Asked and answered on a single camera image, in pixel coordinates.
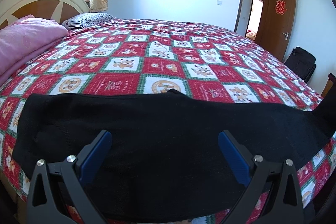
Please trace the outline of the red patchwork bedspread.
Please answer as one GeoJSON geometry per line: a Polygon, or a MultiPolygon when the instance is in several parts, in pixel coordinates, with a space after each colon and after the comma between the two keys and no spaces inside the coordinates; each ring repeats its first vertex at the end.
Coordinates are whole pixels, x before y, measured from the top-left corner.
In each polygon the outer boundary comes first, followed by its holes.
{"type": "Polygon", "coordinates": [[[222,27],[117,19],[68,31],[1,84],[1,180],[19,213],[30,180],[13,149],[31,94],[114,96],[171,89],[197,100],[280,103],[305,111],[322,100],[268,51],[222,27]]]}

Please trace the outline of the brown wooden door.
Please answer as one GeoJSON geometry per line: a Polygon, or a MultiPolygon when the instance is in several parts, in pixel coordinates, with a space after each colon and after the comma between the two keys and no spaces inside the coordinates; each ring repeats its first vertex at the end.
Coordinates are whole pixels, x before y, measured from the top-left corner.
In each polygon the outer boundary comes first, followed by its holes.
{"type": "Polygon", "coordinates": [[[286,53],[293,27],[296,0],[284,0],[287,8],[284,15],[276,14],[274,9],[276,1],[278,0],[263,0],[255,43],[281,61],[286,53]],[[287,40],[285,40],[283,32],[289,33],[287,40]]]}

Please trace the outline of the black pants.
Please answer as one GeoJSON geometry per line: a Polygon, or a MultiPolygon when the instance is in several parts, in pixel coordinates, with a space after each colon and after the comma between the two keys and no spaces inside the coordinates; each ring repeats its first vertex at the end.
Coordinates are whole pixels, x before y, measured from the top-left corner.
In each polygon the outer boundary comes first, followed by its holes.
{"type": "Polygon", "coordinates": [[[230,208],[243,191],[218,135],[269,161],[303,167],[335,133],[335,90],[312,111],[279,103],[223,103],[162,94],[30,95],[18,122],[13,158],[28,178],[44,159],[63,161],[102,130],[110,148],[88,196],[115,221],[170,222],[230,208]]]}

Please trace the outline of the black bag by wall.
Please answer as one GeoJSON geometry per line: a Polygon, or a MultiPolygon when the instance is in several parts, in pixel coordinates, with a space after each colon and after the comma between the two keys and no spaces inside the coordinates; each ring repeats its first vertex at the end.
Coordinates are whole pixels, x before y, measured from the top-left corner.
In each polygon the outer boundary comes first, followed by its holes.
{"type": "Polygon", "coordinates": [[[285,61],[285,65],[306,84],[316,69],[316,58],[301,47],[296,47],[285,61]]]}

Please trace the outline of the wooden dresser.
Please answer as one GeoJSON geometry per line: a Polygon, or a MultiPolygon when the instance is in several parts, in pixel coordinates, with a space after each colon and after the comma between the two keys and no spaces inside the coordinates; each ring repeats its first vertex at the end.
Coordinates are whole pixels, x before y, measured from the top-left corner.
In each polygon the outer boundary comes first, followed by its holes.
{"type": "Polygon", "coordinates": [[[327,82],[326,82],[326,85],[321,93],[321,96],[324,98],[327,93],[329,92],[329,90],[335,85],[335,82],[336,82],[336,78],[335,78],[335,75],[333,75],[333,73],[330,73],[328,75],[328,79],[327,79],[327,82]]]}

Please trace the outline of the grey striped pillow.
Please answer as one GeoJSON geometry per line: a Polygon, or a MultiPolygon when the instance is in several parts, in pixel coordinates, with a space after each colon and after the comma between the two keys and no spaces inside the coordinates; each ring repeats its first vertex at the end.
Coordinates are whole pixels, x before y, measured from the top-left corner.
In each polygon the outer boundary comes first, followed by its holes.
{"type": "Polygon", "coordinates": [[[65,20],[62,26],[67,30],[78,30],[115,20],[116,17],[104,12],[88,12],[65,20]]]}

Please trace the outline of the pink folded blanket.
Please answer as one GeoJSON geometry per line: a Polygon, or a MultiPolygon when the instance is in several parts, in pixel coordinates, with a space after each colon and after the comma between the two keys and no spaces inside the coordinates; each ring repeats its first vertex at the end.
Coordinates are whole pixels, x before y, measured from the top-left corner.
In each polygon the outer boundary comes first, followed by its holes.
{"type": "Polygon", "coordinates": [[[68,30],[56,21],[32,15],[1,29],[1,84],[25,62],[47,50],[67,33],[68,30]]]}

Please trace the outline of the red door decoration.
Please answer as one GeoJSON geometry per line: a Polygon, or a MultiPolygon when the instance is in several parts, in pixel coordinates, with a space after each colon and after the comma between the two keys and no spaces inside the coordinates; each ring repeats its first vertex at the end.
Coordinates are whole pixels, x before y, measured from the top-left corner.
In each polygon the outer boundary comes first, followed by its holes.
{"type": "Polygon", "coordinates": [[[287,12],[286,2],[284,0],[276,1],[274,9],[276,11],[276,14],[284,15],[287,12]]]}

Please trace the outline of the cream wooden headboard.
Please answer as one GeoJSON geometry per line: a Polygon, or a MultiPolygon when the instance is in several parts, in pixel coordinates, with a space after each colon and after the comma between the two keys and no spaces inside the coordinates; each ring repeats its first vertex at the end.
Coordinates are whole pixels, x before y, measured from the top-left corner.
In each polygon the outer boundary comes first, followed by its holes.
{"type": "Polygon", "coordinates": [[[1,0],[0,24],[5,28],[28,15],[62,23],[88,11],[84,0],[1,0]]]}

